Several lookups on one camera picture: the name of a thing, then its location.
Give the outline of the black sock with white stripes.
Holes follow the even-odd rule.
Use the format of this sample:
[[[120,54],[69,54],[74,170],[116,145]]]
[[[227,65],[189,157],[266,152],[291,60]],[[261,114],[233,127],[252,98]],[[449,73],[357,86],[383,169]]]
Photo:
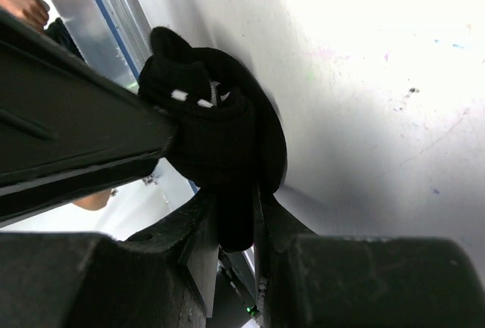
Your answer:
[[[170,164],[216,199],[217,239],[243,251],[253,238],[252,190],[273,193],[286,172],[280,119],[248,68],[216,48],[190,45],[166,27],[149,37],[139,96],[179,125]]]

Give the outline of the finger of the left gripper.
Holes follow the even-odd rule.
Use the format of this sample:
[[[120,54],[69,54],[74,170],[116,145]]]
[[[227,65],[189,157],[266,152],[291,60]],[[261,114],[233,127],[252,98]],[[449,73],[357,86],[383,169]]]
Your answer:
[[[2,187],[136,180],[167,154],[176,132],[168,116],[2,13]]]
[[[10,223],[148,176],[158,156],[128,158],[1,187],[1,222]]]

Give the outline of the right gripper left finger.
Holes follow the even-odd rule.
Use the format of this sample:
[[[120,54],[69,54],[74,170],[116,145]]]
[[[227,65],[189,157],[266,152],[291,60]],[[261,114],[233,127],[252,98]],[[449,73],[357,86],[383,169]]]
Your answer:
[[[3,327],[203,327],[212,313],[215,197],[200,191],[125,241],[2,233]]]

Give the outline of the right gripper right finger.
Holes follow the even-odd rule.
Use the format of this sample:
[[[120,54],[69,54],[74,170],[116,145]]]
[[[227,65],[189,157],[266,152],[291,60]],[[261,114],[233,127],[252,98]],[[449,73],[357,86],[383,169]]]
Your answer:
[[[484,290],[448,239],[321,236],[252,192],[266,327],[482,327]]]

